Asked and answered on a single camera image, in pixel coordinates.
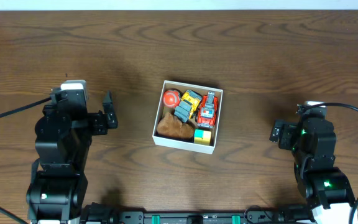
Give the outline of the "red toy ball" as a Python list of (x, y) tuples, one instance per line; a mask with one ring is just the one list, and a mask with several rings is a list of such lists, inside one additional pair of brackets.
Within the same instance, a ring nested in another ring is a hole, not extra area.
[(181, 101), (181, 93), (178, 90), (167, 90), (163, 94), (163, 104), (168, 108), (176, 108)]

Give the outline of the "brown plush toy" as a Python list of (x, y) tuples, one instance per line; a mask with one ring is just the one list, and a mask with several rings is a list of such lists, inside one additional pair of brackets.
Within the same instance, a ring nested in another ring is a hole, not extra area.
[(167, 112), (157, 125), (157, 133), (168, 138), (191, 139), (195, 129), (188, 123), (183, 123), (175, 115)]

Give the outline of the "white cardboard box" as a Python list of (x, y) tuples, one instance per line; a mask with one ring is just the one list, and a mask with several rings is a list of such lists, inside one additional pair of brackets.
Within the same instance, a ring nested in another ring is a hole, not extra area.
[[(163, 118), (163, 116), (166, 112), (171, 111), (171, 109), (165, 109), (165, 106), (163, 105), (163, 94), (166, 90), (169, 90), (169, 89), (177, 89), (180, 91), (191, 89), (191, 90), (196, 90), (198, 93), (207, 93), (208, 90), (215, 92), (215, 94), (218, 98), (218, 111), (217, 111), (218, 118), (217, 118), (216, 127), (213, 128), (211, 131), (210, 145), (207, 146), (207, 145), (196, 144), (193, 142), (194, 141), (193, 139), (192, 140), (176, 140), (173, 138), (162, 136), (161, 134), (157, 133), (158, 122)], [(158, 104), (157, 115), (156, 115), (156, 119), (155, 119), (153, 135), (152, 135), (154, 143), (158, 146), (172, 147), (172, 148), (182, 149), (182, 150), (187, 150), (187, 151), (212, 154), (215, 149), (216, 139), (218, 136), (218, 128), (219, 128), (218, 123), (219, 123), (219, 116), (221, 113), (222, 96), (223, 96), (223, 90), (221, 90), (221, 89), (165, 80), (163, 83), (162, 92), (160, 95), (160, 102)]]

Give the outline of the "red toy fire truck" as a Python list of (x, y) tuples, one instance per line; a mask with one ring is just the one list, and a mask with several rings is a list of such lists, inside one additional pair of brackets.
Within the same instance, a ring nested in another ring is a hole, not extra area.
[(216, 124), (217, 110), (218, 98), (215, 96), (215, 92), (209, 91), (207, 95), (203, 95), (196, 118), (197, 125), (212, 129)]

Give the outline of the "yellow grey toy truck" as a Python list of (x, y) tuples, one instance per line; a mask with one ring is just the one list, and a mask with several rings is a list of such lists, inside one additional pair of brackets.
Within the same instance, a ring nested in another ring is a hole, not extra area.
[(201, 95), (193, 90), (187, 90), (181, 97), (180, 104), (175, 108), (174, 115), (183, 123), (186, 123), (194, 115), (202, 101)]

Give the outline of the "colourful puzzle cube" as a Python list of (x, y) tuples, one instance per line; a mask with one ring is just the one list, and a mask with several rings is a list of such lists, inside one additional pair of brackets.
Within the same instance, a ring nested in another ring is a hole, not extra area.
[(193, 141), (195, 144), (209, 146), (211, 144), (211, 135), (212, 135), (211, 131), (196, 129), (194, 133)]

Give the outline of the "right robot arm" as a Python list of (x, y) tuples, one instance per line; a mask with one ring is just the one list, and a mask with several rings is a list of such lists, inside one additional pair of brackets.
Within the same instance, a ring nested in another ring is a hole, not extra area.
[(305, 216), (314, 223), (348, 223), (356, 199), (346, 175), (334, 166), (336, 135), (333, 124), (319, 117), (299, 123), (275, 121), (270, 135), (280, 149), (294, 157), (298, 190), (306, 200)]

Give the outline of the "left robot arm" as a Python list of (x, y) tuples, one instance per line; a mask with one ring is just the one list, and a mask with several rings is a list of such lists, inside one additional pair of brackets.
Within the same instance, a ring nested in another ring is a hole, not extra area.
[(88, 112), (84, 90), (54, 90), (50, 98), (35, 125), (39, 158), (32, 164), (26, 195), (31, 223), (68, 223), (80, 215), (92, 137), (118, 127), (111, 92), (106, 93), (103, 110), (97, 113)]

